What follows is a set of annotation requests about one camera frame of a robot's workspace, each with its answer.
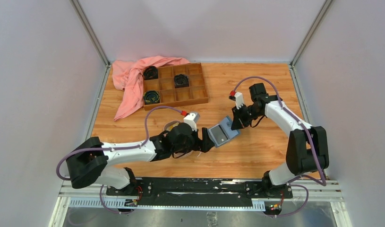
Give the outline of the wooden compartment tray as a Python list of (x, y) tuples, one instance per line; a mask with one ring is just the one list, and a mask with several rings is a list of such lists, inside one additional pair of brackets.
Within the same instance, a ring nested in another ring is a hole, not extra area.
[(143, 70), (143, 109), (165, 105), (180, 107), (209, 102), (201, 63), (149, 66)]

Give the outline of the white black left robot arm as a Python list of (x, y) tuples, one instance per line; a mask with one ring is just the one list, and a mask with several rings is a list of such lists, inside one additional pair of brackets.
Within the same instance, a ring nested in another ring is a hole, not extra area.
[(124, 195), (132, 195), (137, 189), (134, 173), (128, 167), (119, 169), (115, 165), (180, 158), (192, 151), (206, 153), (214, 146), (207, 128), (202, 128), (199, 137), (197, 131), (182, 122), (147, 141), (114, 144), (90, 137), (64, 160), (72, 188), (82, 189), (99, 183), (114, 187)]

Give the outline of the teal leather card holder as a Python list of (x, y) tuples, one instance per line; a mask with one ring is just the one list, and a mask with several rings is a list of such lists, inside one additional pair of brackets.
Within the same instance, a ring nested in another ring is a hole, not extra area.
[(216, 148), (230, 142), (240, 135), (240, 130), (232, 130), (232, 119), (223, 118), (218, 124), (208, 129), (208, 135)]

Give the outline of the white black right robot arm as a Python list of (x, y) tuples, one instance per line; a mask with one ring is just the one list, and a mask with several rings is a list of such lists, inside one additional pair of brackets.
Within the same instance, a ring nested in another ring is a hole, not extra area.
[(319, 184), (325, 184), (324, 170), (329, 167), (327, 133), (322, 126), (313, 126), (299, 118), (283, 102), (278, 94), (269, 95), (264, 84), (249, 87), (251, 105), (245, 105), (243, 94), (232, 90), (232, 130), (244, 129), (256, 119), (268, 118), (288, 136), (285, 162), (267, 171), (262, 177), (259, 191), (274, 197), (287, 183), (309, 172), (319, 172)]

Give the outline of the aluminium frame rail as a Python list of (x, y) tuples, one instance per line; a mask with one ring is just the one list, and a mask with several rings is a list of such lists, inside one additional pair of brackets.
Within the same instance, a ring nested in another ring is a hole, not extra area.
[(328, 214), (339, 227), (350, 227), (337, 181), (322, 186), (311, 180), (296, 180), (266, 187), (259, 179), (137, 178), (125, 189), (92, 184), (74, 189), (64, 182), (49, 226), (68, 223), (77, 208), (109, 208), (114, 212), (136, 210), (246, 211), (266, 217), (295, 218), (309, 211), (311, 202), (329, 204)]

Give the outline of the pink cloth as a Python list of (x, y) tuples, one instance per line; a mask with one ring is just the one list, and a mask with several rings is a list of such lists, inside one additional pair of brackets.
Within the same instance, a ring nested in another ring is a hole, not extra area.
[(150, 66), (173, 66), (188, 64), (182, 57), (145, 57), (137, 61), (115, 60), (112, 63), (112, 81), (117, 90), (123, 91), (122, 102), (114, 116), (114, 121), (124, 119), (144, 105), (144, 78), (143, 72)]

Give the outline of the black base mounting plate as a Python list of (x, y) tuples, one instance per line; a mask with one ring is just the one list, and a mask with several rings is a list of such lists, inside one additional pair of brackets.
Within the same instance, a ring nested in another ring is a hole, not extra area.
[(293, 197), (286, 185), (262, 189), (260, 179), (142, 177), (125, 189), (109, 187), (107, 196), (141, 197), (140, 205), (248, 207), (253, 199), (281, 201)]

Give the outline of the rolled dark dotted tie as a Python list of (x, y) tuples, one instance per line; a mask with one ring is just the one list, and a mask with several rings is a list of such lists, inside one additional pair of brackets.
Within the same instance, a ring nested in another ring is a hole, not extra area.
[(175, 75), (173, 81), (175, 88), (189, 87), (189, 78), (186, 74)]

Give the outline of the rolled black tie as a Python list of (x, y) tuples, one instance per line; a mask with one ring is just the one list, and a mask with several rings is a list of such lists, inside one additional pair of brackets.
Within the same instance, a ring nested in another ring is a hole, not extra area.
[(158, 79), (159, 78), (158, 68), (155, 66), (147, 67), (143, 72), (143, 78), (144, 80)]

